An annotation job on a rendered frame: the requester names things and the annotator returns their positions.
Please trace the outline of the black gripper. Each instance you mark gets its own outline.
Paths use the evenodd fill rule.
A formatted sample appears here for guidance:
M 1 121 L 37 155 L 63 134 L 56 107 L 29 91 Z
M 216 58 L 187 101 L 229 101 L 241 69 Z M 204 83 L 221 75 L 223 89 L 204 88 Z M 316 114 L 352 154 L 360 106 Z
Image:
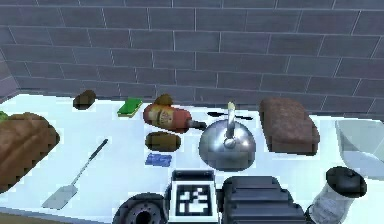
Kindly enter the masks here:
M 120 205 L 112 224 L 167 224 L 164 197 L 150 192 L 132 196 Z

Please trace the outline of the blue credit card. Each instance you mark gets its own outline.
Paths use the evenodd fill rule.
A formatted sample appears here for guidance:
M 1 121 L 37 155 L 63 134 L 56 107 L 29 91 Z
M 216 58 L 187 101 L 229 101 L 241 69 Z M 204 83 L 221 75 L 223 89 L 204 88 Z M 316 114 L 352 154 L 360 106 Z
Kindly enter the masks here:
M 172 161 L 171 155 L 153 154 L 150 153 L 145 161 L 146 165 L 169 167 Z

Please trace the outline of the red sauce bottle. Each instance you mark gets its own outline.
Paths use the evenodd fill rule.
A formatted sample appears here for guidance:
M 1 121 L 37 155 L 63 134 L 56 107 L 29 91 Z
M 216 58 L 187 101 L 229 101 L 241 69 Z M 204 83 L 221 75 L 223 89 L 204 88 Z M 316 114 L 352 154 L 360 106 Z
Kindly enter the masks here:
M 204 131 L 205 122 L 196 121 L 189 111 L 171 106 L 150 104 L 143 111 L 144 121 L 152 126 L 176 133 L 185 133 L 189 129 Z

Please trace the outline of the green sponge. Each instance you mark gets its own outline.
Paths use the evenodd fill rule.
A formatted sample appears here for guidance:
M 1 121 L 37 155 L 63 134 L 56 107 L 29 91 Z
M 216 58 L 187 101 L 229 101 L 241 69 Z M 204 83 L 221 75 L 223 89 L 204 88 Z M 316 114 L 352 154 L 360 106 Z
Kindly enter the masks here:
M 139 98 L 127 98 L 117 111 L 119 117 L 133 117 L 139 110 L 143 101 Z

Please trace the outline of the silver kettle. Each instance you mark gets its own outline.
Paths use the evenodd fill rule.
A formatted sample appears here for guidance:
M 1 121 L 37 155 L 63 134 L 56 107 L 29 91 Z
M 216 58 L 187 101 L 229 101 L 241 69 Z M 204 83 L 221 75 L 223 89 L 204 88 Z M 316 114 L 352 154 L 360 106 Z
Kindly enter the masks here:
M 251 131 L 236 121 L 236 106 L 229 102 L 227 118 L 210 124 L 199 140 L 200 158 L 211 168 L 237 172 L 255 160 L 256 142 Z

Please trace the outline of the brown bread loaf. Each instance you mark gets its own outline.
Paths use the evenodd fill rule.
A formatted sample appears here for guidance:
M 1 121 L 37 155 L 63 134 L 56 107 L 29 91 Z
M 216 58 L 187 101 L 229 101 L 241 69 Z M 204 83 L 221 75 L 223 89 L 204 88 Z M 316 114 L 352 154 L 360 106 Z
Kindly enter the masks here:
M 260 123 L 270 152 L 314 156 L 319 131 L 304 106 L 296 100 L 269 97 L 260 102 Z
M 12 188 L 60 142 L 56 129 L 34 113 L 0 122 L 0 194 Z

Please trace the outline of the pepper shaker black cap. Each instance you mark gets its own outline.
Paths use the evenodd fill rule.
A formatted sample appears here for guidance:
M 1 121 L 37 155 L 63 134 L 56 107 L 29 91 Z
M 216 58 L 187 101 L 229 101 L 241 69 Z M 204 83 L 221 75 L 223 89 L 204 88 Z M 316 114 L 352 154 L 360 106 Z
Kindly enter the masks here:
M 354 200 L 366 194 L 366 181 L 356 171 L 343 166 L 330 168 L 325 176 L 323 189 L 304 217 L 309 224 L 342 224 Z

